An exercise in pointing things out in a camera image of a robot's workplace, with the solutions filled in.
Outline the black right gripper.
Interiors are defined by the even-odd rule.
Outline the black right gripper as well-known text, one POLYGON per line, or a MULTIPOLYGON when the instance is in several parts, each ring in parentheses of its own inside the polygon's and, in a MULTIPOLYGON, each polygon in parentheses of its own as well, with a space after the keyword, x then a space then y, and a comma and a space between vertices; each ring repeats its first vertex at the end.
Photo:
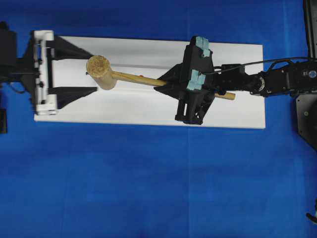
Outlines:
POLYGON ((215 99, 215 92, 207 86, 208 77, 192 69, 188 78, 182 78, 183 63, 176 64, 159 77, 162 81, 175 81, 174 85, 157 86, 154 89, 178 100, 175 119, 185 124, 202 124, 215 99))

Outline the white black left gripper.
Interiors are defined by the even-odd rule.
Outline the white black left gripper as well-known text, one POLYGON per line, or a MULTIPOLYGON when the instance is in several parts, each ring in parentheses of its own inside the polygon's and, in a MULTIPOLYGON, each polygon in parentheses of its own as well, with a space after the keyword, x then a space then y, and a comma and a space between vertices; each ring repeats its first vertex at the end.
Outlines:
POLYGON ((29 93, 32 109, 38 116, 56 115, 58 109, 97 91, 97 87, 52 88, 52 48, 53 60, 88 60, 93 56, 61 36, 54 35, 52 30, 30 33, 27 49, 18 59, 18 66, 22 73, 20 82, 29 93))

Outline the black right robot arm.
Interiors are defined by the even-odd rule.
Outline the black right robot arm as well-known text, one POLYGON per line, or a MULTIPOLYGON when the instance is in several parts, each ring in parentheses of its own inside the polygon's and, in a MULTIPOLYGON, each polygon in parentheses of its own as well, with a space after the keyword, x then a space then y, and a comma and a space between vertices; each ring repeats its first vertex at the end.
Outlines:
POLYGON ((246 64, 214 67, 211 58, 184 60, 160 77, 164 86, 155 90, 178 100, 175 119, 201 125, 216 94, 246 91, 252 95, 298 96, 317 92, 317 60, 293 57, 270 60, 267 71, 245 72, 246 64))

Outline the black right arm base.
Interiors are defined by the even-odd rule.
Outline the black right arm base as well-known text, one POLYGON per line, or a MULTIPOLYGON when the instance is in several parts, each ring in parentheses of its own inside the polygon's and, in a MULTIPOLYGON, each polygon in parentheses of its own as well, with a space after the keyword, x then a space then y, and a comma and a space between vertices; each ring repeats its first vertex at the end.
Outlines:
POLYGON ((304 94, 295 99, 297 132, 315 151, 317 150, 317 95, 304 94))

